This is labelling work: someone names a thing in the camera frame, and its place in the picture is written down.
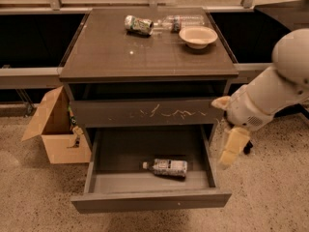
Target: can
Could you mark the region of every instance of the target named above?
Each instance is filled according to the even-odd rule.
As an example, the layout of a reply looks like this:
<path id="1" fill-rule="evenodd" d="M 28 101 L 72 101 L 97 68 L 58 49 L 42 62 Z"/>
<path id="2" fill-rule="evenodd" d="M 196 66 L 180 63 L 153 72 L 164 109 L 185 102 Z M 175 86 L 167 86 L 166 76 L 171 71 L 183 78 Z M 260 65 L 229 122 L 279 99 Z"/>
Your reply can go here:
<path id="1" fill-rule="evenodd" d="M 127 15 L 125 19 L 125 28 L 129 32 L 150 36 L 154 29 L 154 23 L 150 19 Z"/>

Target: floor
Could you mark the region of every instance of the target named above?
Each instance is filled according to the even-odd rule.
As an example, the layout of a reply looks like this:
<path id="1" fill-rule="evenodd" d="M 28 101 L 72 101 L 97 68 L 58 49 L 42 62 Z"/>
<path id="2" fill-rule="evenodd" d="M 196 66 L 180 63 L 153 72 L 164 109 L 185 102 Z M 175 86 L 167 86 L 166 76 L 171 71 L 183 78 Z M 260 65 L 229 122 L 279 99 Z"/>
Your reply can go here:
<path id="1" fill-rule="evenodd" d="M 70 197 L 82 193 L 87 164 L 49 164 L 39 137 L 20 141 L 30 120 L 22 114 L 0 106 L 0 232 L 309 231 L 309 126 L 299 115 L 255 132 L 252 154 L 217 170 L 221 188 L 233 193 L 224 208 L 80 215 Z"/>

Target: white robot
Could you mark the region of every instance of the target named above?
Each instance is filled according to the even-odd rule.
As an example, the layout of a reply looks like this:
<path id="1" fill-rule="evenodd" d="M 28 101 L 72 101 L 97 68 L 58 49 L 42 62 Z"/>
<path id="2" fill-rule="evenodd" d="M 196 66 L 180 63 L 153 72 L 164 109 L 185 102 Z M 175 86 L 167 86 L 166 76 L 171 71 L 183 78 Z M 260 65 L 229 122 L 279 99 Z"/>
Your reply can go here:
<path id="1" fill-rule="evenodd" d="M 212 105 L 227 113 L 228 131 L 219 163 L 230 166 L 250 140 L 250 132 L 272 121 L 276 112 L 309 98 L 309 28 L 284 36 L 272 51 L 272 65 L 231 97 Z"/>

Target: bowl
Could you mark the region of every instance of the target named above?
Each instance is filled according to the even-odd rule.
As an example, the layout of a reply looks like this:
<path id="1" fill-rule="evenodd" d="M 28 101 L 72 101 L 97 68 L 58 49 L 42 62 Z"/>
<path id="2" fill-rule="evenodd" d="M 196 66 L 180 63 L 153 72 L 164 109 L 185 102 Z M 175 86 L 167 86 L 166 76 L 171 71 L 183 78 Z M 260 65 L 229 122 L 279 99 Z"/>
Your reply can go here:
<path id="1" fill-rule="evenodd" d="M 209 27 L 187 26 L 180 32 L 180 37 L 186 44 L 194 49 L 203 49 L 216 41 L 218 35 Z"/>

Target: clear plastic bottle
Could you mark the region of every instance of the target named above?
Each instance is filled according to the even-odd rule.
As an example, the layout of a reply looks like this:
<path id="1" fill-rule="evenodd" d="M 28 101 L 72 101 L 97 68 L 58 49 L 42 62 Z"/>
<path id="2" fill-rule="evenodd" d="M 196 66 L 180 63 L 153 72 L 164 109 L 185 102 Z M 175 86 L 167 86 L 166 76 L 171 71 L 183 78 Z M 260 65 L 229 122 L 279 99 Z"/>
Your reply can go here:
<path id="1" fill-rule="evenodd" d="M 153 162 L 143 162 L 143 168 L 152 171 L 155 175 L 184 177 L 187 170 L 185 160 L 154 159 Z"/>
<path id="2" fill-rule="evenodd" d="M 205 21 L 201 14 L 167 15 L 154 24 L 154 29 L 165 29 L 179 32 L 186 26 L 204 26 Z"/>

